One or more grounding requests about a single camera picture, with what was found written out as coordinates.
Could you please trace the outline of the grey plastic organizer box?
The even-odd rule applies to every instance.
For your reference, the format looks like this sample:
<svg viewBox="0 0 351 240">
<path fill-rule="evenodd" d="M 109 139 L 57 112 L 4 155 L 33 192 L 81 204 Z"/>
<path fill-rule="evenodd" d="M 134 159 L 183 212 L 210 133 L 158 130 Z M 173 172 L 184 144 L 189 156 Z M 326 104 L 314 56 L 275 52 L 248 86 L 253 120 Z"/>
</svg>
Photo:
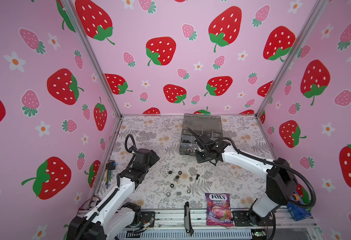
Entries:
<svg viewBox="0 0 351 240">
<path fill-rule="evenodd" d="M 199 137 L 206 134 L 211 140 L 223 137 L 220 116 L 185 114 L 183 117 L 181 139 L 179 145 L 180 155 L 195 156 L 198 150 L 194 135 L 188 130 L 190 128 Z M 182 143 L 183 139 L 193 139 L 192 144 Z"/>
</svg>

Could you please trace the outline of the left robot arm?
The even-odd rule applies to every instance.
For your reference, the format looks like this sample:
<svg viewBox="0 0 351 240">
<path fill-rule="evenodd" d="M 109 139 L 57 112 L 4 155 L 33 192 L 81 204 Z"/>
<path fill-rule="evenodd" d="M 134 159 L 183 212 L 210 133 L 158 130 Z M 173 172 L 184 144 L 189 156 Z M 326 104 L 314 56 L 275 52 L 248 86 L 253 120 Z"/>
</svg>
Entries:
<svg viewBox="0 0 351 240">
<path fill-rule="evenodd" d="M 119 174 L 117 184 L 85 216 L 76 216 L 69 224 L 68 240 L 113 240 L 125 227 L 139 224 L 141 207 L 124 203 L 144 181 L 160 157 L 153 150 L 134 151 L 131 163 Z"/>
</svg>

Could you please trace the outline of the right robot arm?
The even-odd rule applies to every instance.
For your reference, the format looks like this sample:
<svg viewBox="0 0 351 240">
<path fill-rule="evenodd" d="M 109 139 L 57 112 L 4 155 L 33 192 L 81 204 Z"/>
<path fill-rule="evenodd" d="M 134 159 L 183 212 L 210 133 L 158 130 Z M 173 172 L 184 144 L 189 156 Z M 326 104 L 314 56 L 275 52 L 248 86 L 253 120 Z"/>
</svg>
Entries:
<svg viewBox="0 0 351 240">
<path fill-rule="evenodd" d="M 198 136 L 192 133 L 198 145 L 199 153 L 196 158 L 202 162 L 210 162 L 216 165 L 218 162 L 226 162 L 250 171 L 266 182 L 265 193 L 261 195 L 250 207 L 247 215 L 253 220 L 262 220 L 269 213 L 281 206 L 292 203 L 303 209 L 314 207 L 316 195 L 310 182 L 298 171 L 292 169 L 288 162 L 282 158 L 276 161 L 267 160 L 238 149 L 230 138 L 220 138 L 215 141 L 207 135 Z M 294 202 L 291 197 L 298 185 L 297 179 L 301 179 L 309 190 L 309 203 L 300 204 Z"/>
</svg>

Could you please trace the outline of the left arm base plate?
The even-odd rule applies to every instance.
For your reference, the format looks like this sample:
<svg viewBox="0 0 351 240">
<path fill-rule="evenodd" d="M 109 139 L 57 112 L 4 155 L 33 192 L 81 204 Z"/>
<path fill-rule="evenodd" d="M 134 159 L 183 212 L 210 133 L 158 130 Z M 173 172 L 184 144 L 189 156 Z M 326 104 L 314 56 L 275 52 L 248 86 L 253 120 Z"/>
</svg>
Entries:
<svg viewBox="0 0 351 240">
<path fill-rule="evenodd" d="M 152 228 L 155 224 L 156 212 L 141 212 L 139 217 L 135 217 L 133 222 L 126 226 L 126 228 L 142 228 L 144 225 L 149 224 L 148 227 Z"/>
</svg>

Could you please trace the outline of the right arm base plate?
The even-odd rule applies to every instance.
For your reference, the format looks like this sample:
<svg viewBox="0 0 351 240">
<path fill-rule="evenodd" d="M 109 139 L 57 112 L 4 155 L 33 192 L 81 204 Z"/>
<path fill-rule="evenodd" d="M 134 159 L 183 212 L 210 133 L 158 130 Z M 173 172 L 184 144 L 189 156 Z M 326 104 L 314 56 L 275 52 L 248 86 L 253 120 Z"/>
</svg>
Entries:
<svg viewBox="0 0 351 240">
<path fill-rule="evenodd" d="M 266 217 L 260 217 L 251 211 L 232 211 L 231 221 L 236 227 L 273 227 L 274 216 L 268 213 Z"/>
</svg>

